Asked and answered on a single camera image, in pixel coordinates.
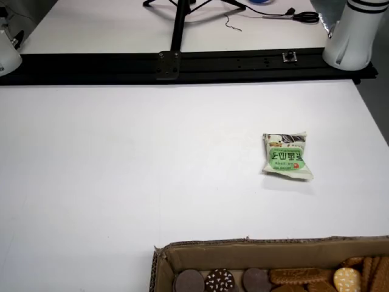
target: black bracket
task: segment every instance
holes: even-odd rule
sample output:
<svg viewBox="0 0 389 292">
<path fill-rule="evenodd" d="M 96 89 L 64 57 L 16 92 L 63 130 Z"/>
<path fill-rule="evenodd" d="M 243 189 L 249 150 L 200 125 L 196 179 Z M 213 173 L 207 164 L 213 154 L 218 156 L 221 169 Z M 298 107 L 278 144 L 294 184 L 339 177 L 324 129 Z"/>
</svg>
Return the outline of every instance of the black bracket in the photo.
<svg viewBox="0 0 389 292">
<path fill-rule="evenodd" d="M 176 80 L 180 75 L 181 52 L 164 51 L 158 54 L 156 80 Z"/>
<path fill-rule="evenodd" d="M 296 63 L 297 62 L 296 52 L 289 50 L 285 53 L 282 53 L 282 59 L 284 63 Z"/>
</svg>

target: green snack package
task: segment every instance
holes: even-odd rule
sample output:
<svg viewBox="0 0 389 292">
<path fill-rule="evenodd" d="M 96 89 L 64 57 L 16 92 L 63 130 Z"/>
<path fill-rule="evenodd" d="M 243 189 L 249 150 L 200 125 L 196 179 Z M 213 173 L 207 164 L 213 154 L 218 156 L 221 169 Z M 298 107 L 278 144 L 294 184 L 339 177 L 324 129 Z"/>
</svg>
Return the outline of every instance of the green snack package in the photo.
<svg viewBox="0 0 389 292">
<path fill-rule="evenodd" d="M 311 171 L 303 160 L 306 133 L 263 134 L 266 146 L 267 164 L 265 172 L 275 172 L 291 178 L 313 179 Z"/>
</svg>

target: camera stand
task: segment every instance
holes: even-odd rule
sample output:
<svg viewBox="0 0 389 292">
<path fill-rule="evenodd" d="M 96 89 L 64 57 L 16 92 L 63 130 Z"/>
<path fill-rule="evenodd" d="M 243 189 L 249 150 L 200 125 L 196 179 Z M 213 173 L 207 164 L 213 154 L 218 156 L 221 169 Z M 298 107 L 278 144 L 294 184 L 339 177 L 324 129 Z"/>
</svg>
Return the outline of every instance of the camera stand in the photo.
<svg viewBox="0 0 389 292">
<path fill-rule="evenodd" d="M 150 7 L 150 3 L 155 0 L 147 0 L 143 3 L 144 7 Z M 171 39 L 170 50 L 163 51 L 158 54 L 156 78 L 158 80 L 175 80 L 179 76 L 180 61 L 181 61 L 181 42 L 182 34 L 184 33 L 185 17 L 197 9 L 205 6 L 212 0 L 205 1 L 203 4 L 194 9 L 190 8 L 190 4 L 196 3 L 196 0 L 178 0 L 176 4 L 173 0 L 169 0 L 177 7 L 176 19 L 174 20 L 173 37 Z M 221 0 L 222 2 L 237 6 L 243 11 L 246 6 L 236 0 Z"/>
</svg>

